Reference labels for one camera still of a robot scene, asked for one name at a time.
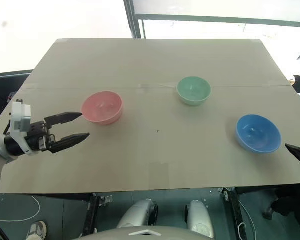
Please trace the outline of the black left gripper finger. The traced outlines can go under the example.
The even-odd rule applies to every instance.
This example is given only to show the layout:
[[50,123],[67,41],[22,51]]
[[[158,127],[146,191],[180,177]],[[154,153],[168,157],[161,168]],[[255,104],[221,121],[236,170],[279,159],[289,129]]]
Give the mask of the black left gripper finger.
[[51,129],[52,126],[54,125],[72,122],[82,115],[83,114],[81,112],[64,112],[64,113],[46,117],[44,121],[45,121],[46,128]]
[[61,152],[63,150],[66,150],[68,148],[72,148],[75,145],[83,142],[85,139],[87,139],[90,136],[90,133],[78,133],[78,134],[72,134],[70,136],[64,137],[61,140],[53,143],[49,151],[52,154]]

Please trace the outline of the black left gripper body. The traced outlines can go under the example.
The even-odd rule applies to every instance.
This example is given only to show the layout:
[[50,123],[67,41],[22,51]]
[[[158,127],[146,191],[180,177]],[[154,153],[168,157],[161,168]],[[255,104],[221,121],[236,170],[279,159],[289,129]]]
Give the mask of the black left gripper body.
[[30,125],[25,140],[31,150],[57,152],[55,135],[50,133],[50,129],[55,124],[51,120],[46,120]]

